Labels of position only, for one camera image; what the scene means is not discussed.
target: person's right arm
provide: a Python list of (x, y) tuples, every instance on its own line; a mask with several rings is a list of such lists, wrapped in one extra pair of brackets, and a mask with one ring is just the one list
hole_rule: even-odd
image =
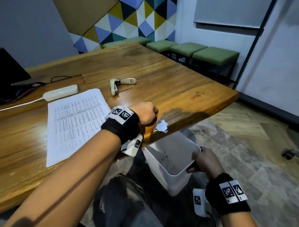
[[(206, 147), (200, 148), (202, 150), (201, 152), (194, 152), (192, 154), (192, 160), (196, 161), (200, 170), (190, 168), (187, 170), (187, 172), (204, 172), (209, 180), (215, 179), (221, 173), (225, 173), (225, 170), (215, 153)], [(257, 227), (249, 212), (238, 212), (222, 215), (221, 222), (223, 227)]]

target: forearm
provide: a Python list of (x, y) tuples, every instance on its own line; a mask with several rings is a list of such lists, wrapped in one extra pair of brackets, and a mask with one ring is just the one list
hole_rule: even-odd
[(6, 226), (24, 217), (37, 226), (76, 226), (120, 146), (118, 136), (101, 130), (25, 200)]
[(221, 216), (223, 227), (257, 227), (248, 212), (230, 213)]

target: stack of paper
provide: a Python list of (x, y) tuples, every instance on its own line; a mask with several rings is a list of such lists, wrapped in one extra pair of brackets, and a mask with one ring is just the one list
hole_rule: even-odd
[(48, 104), (46, 166), (69, 158), (101, 129), (110, 112), (99, 89), (91, 89)]

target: person's left arm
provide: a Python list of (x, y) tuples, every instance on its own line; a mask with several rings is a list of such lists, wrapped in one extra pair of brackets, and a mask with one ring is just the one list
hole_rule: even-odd
[[(150, 102), (129, 108), (144, 125), (158, 112)], [(77, 226), (120, 147), (117, 135), (100, 130), (34, 190), (5, 226)]]

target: yellow triangle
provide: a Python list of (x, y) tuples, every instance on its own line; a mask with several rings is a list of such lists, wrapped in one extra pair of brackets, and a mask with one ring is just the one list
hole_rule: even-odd
[(123, 12), (121, 10), (120, 2), (117, 3), (112, 9), (110, 9), (110, 11), (108, 13), (111, 14), (112, 16), (115, 16), (115, 17), (123, 20)]
[(84, 38), (87, 38), (89, 40), (95, 41), (97, 43), (99, 43), (99, 39), (97, 38), (97, 33), (95, 31), (95, 27), (92, 26), (91, 29), (89, 29), (84, 35)]
[(154, 11), (154, 9), (144, 1), (145, 19)]
[(161, 17), (155, 11), (155, 30), (157, 30), (157, 28), (160, 27), (165, 21), (166, 21), (166, 19), (164, 19), (163, 17)]
[(128, 16), (128, 18), (125, 19), (125, 22), (138, 27), (138, 23), (137, 23), (137, 11), (134, 11), (130, 16)]

